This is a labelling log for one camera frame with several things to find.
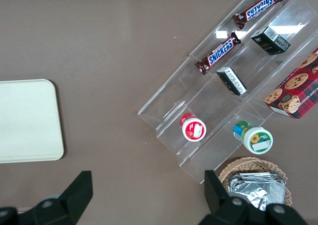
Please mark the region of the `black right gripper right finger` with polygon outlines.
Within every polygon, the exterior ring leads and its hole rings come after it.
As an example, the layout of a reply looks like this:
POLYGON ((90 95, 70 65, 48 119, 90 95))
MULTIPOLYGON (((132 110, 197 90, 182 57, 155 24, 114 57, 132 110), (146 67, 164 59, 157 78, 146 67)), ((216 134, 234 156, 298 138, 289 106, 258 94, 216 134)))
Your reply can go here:
POLYGON ((205 171, 204 195, 210 209, 202 225, 266 225, 265 212, 245 199, 230 196, 215 171, 205 171))

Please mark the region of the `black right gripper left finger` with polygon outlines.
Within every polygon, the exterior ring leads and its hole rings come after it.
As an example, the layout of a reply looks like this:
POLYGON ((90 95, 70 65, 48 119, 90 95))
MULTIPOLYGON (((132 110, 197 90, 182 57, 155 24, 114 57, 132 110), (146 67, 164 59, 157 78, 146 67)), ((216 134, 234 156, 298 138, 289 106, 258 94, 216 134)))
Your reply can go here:
POLYGON ((82 171, 57 198, 48 198, 18 215, 19 225, 75 225, 93 196, 92 173, 82 171))

